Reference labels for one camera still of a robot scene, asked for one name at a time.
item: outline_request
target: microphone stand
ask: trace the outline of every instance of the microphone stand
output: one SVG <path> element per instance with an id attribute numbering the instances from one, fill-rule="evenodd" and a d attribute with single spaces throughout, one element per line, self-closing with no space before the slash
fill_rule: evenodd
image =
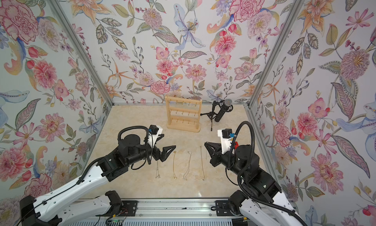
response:
<path id="1" fill-rule="evenodd" d="M 202 115 L 207 115 L 212 123 L 212 126 L 210 128 L 210 131 L 213 131 L 213 119 L 215 118 L 214 115 L 217 115 L 215 112 L 214 112 L 214 109 L 215 107 L 219 105 L 219 103 L 217 101 L 213 101 L 213 106 L 212 106 L 212 111 L 211 112 L 207 112 L 207 113 L 204 113 L 204 114 L 200 114 L 200 116 Z"/>

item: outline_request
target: flower stem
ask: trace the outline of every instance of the flower stem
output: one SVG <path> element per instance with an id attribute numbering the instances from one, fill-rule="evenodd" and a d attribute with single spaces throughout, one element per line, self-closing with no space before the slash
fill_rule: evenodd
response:
<path id="1" fill-rule="evenodd" d="M 299 184 L 303 183 L 305 180 L 307 180 L 307 179 L 309 179 L 309 178 L 312 178 L 312 177 L 315 177 L 315 176 L 313 175 L 313 173 L 307 175 L 307 176 L 304 177 L 301 181 L 299 181 Z"/>

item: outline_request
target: black microphone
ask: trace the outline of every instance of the black microphone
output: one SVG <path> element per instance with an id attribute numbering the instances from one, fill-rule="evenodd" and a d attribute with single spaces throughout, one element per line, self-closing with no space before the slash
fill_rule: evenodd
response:
<path id="1" fill-rule="evenodd" d="M 221 108 L 221 110 L 218 112 L 217 116 L 215 116 L 214 118 L 216 122 L 219 122 L 221 120 L 225 112 L 232 111 L 233 109 L 232 100 L 231 99 L 222 100 L 219 104 L 219 107 Z"/>

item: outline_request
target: wooden jewelry stand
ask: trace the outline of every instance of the wooden jewelry stand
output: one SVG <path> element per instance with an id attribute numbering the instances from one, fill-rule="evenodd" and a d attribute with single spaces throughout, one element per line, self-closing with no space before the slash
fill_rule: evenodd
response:
<path id="1" fill-rule="evenodd" d="M 178 97 L 166 96 L 166 110 L 167 110 L 167 128 L 176 130 L 185 130 L 191 132 L 199 132 L 200 125 L 200 113 L 202 100 L 191 100 Z M 176 105 L 187 104 L 186 107 L 172 107 L 170 102 L 175 102 Z"/>

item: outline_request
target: marble floor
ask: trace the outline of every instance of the marble floor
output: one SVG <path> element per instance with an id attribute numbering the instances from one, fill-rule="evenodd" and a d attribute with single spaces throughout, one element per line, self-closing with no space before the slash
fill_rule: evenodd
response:
<path id="1" fill-rule="evenodd" d="M 202 106 L 201 113 L 210 111 L 211 105 Z M 226 113 L 220 122 L 213 121 L 212 132 L 210 131 L 209 118 L 202 116 L 200 132 L 192 133 L 168 129 L 166 127 L 166 107 L 163 105 L 113 106 L 92 151 L 89 163 L 98 157 L 105 156 L 117 147 L 117 135 L 121 129 L 137 125 L 146 127 L 160 125 L 165 137 L 159 140 L 156 146 L 162 150 L 165 146 L 176 145 L 174 170 L 177 179 L 174 179 L 173 175 L 174 155 L 172 153 L 165 162 L 158 161 L 160 178 L 155 178 L 157 162 L 153 159 L 151 165 L 145 164 L 139 170 L 129 168 L 129 171 L 125 174 L 106 185 L 98 187 L 82 198 L 95 198 L 110 190 L 116 190 L 121 198 L 229 197 L 239 188 L 228 181 L 223 165 L 213 167 L 209 163 L 210 156 L 207 154 L 204 143 L 207 141 L 220 143 L 220 139 L 217 137 L 218 129 L 231 128 L 235 132 L 238 125 L 245 120 L 248 120 L 248 118 L 243 105 L 235 105 L 233 111 Z M 127 134 L 137 134 L 141 140 L 145 137 L 144 130 L 131 130 L 123 134 L 123 137 Z M 250 133 L 246 126 L 240 131 L 237 142 L 240 145 L 250 144 Z M 188 168 L 190 158 L 188 151 L 192 152 L 192 157 L 187 180 L 184 180 L 183 175 Z M 257 144 L 255 153 L 260 156 Z M 134 168 L 141 164 L 141 162 L 136 163 Z M 265 169 L 261 159 L 260 167 Z M 228 175 L 232 181 L 236 182 L 235 174 L 228 172 Z"/>

